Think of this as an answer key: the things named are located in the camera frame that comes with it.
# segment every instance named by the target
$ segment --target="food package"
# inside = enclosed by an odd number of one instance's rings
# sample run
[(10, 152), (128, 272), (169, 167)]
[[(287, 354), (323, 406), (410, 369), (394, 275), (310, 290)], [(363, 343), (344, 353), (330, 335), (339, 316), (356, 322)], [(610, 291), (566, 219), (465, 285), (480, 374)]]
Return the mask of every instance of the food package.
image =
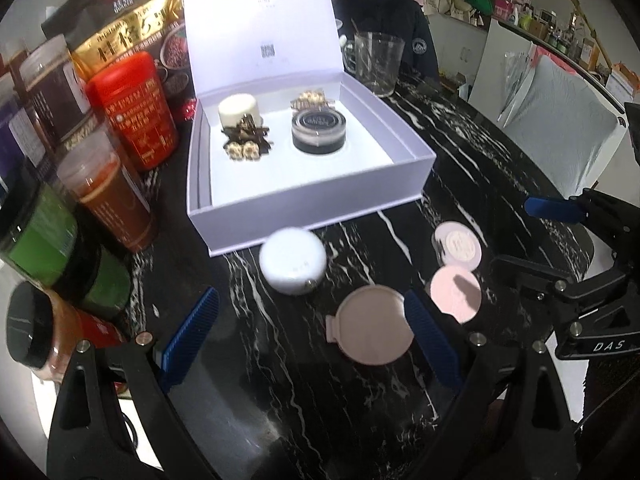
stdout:
[(65, 35), (85, 82), (119, 59), (146, 50), (174, 117), (194, 98), (182, 0), (69, 0), (42, 24), (42, 31), (47, 38)]

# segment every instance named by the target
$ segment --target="green label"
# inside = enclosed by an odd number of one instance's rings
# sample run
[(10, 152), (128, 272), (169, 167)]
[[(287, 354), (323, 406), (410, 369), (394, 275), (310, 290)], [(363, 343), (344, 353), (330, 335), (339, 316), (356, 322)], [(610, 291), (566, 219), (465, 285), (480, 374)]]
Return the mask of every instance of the green label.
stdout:
[(8, 256), (33, 280), (51, 286), (65, 270), (77, 235), (76, 219), (44, 185), (33, 215)]

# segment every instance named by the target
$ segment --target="person in dark jacket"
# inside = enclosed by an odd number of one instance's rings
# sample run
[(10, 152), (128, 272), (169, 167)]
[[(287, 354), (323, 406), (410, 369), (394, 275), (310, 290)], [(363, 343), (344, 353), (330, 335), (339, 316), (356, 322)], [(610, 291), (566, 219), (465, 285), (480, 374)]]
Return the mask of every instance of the person in dark jacket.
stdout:
[(402, 63), (423, 78), (439, 81), (438, 59), (429, 22), (414, 0), (337, 0), (335, 17), (342, 20), (340, 34), (351, 40), (355, 31), (382, 32), (404, 40)]

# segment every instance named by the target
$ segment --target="gift box lid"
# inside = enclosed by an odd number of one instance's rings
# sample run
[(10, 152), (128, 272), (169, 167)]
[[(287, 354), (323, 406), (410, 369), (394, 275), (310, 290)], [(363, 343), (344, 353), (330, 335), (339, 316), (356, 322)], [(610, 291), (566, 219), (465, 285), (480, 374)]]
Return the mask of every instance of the gift box lid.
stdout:
[(196, 95), (341, 72), (331, 0), (184, 0)]

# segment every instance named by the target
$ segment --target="black lid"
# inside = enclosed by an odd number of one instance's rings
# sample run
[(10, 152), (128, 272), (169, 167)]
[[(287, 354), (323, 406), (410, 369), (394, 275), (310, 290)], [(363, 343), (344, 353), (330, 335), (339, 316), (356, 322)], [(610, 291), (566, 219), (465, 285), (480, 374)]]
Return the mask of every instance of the black lid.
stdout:
[(9, 191), (0, 204), (0, 240), (3, 250), (8, 249), (7, 242), (10, 242), (4, 238), (26, 209), (34, 203), (40, 190), (40, 181), (30, 166), (31, 163), (25, 161), (15, 173), (12, 173), (11, 182), (5, 180)]
[(19, 363), (40, 369), (51, 352), (53, 309), (49, 297), (29, 282), (18, 285), (6, 314), (6, 347)]

